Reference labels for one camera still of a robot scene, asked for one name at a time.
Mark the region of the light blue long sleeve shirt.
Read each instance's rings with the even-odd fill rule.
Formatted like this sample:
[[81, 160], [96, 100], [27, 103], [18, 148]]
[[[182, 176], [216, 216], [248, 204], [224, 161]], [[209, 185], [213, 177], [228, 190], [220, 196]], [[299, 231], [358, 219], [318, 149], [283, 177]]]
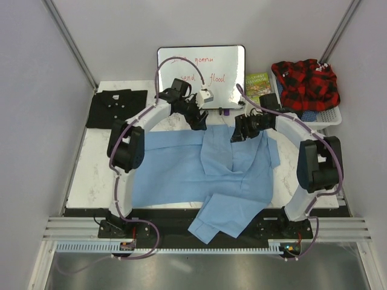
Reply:
[[266, 132], [239, 143], [231, 142], [232, 133], [226, 125], [148, 133], [133, 206], [200, 202], [190, 233], [203, 243], [219, 232], [238, 237], [271, 203], [280, 157]]

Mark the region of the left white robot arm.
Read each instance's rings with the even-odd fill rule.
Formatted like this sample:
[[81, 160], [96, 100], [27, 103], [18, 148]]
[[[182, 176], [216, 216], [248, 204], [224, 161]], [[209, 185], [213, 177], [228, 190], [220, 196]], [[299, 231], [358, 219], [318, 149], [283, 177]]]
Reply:
[[187, 96], [191, 88], [188, 82], [174, 79], [170, 88], [157, 92], [150, 106], [125, 121], [116, 120], [112, 126], [107, 156], [115, 182], [109, 211], [117, 217], [111, 229], [118, 237], [128, 237], [132, 233], [133, 224], [126, 217], [132, 211], [135, 172], [145, 156], [145, 135], [172, 114], [182, 115], [194, 131], [207, 129], [208, 112], [201, 110], [213, 101], [213, 94], [206, 85], [201, 85], [196, 94]]

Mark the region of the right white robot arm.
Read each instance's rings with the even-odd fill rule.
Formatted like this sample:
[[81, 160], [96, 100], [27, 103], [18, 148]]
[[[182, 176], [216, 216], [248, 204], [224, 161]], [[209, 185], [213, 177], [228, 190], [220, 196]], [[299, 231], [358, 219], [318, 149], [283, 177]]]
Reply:
[[337, 137], [326, 137], [306, 125], [289, 108], [279, 105], [265, 108], [244, 96], [253, 108], [235, 117], [232, 143], [257, 137], [267, 129], [283, 134], [298, 149], [296, 176], [298, 187], [284, 206], [285, 218], [277, 222], [282, 237], [292, 237], [299, 230], [299, 221], [310, 216], [322, 196], [338, 194], [343, 182], [341, 143]]

